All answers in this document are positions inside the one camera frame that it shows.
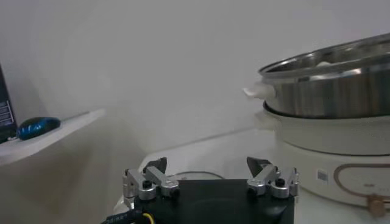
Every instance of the black cable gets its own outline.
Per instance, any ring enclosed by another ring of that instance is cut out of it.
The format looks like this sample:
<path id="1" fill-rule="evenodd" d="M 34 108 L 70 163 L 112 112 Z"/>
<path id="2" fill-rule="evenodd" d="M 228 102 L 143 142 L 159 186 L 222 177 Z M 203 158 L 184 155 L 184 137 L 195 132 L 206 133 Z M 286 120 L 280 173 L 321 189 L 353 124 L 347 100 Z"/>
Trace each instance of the black cable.
<path id="1" fill-rule="evenodd" d="M 135 222 L 138 219 L 141 219 L 142 217 L 142 211 L 134 209 L 108 216 L 104 222 L 102 222 L 102 224 L 129 224 Z"/>

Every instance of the blue object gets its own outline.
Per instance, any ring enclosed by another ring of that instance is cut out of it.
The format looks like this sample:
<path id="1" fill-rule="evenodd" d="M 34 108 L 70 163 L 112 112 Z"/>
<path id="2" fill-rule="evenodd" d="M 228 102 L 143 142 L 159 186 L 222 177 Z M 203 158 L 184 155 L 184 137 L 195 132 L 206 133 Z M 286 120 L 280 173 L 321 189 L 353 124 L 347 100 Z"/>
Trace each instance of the blue object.
<path id="1" fill-rule="evenodd" d="M 61 121 L 56 117 L 34 117 L 24 121 L 16 132 L 18 138 L 27 140 L 58 128 Z"/>

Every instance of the stainless steel pot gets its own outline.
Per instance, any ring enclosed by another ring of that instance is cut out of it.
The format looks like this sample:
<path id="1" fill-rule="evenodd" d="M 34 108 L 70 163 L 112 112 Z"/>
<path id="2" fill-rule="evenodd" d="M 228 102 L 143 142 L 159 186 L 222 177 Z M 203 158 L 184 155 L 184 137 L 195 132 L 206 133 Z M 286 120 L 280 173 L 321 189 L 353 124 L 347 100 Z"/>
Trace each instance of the stainless steel pot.
<path id="1" fill-rule="evenodd" d="M 274 113 L 342 119 L 390 114 L 390 33 L 327 47 L 260 69 L 244 88 Z"/>

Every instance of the yellow wire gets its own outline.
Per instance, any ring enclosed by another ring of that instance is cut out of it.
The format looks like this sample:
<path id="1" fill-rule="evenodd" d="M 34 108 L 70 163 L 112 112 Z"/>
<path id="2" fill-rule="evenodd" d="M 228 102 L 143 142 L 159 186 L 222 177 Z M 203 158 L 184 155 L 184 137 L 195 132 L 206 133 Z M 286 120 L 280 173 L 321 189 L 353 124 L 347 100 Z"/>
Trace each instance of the yellow wire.
<path id="1" fill-rule="evenodd" d="M 153 219 L 153 217 L 150 214 L 144 213 L 144 214 L 142 214 L 142 216 L 146 217 L 147 219 L 149 219 L 151 224 L 154 224 L 154 219 Z"/>

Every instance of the white pot handle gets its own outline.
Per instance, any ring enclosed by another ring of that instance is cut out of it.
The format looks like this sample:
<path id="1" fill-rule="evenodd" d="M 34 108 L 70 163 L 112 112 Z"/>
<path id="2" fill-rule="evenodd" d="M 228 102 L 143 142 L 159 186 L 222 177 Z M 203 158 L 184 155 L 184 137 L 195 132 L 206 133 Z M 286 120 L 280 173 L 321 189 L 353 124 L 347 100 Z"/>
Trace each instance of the white pot handle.
<path id="1" fill-rule="evenodd" d="M 276 96 L 274 87 L 262 82 L 257 82 L 250 88 L 243 88 L 243 92 L 250 99 L 258 98 L 265 100 Z"/>
<path id="2" fill-rule="evenodd" d="M 270 130 L 274 131 L 279 125 L 280 121 L 264 111 L 255 113 L 255 126 L 259 130 Z"/>

